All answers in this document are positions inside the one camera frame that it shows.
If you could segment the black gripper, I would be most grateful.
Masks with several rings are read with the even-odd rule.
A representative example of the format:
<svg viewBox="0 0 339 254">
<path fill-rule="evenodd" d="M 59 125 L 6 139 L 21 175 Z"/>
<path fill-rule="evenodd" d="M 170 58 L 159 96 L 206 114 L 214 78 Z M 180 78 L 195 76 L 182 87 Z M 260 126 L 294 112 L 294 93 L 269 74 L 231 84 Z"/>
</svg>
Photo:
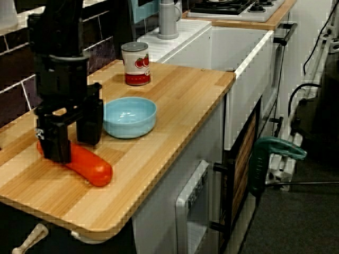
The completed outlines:
<svg viewBox="0 0 339 254">
<path fill-rule="evenodd" d="M 87 83 L 88 54 L 79 57 L 34 56 L 35 86 L 42 102 L 34 110 L 38 116 L 36 136 L 43 156 L 69 163 L 68 125 L 76 122 L 77 140 L 96 145 L 103 126 L 102 85 Z"/>
</svg>

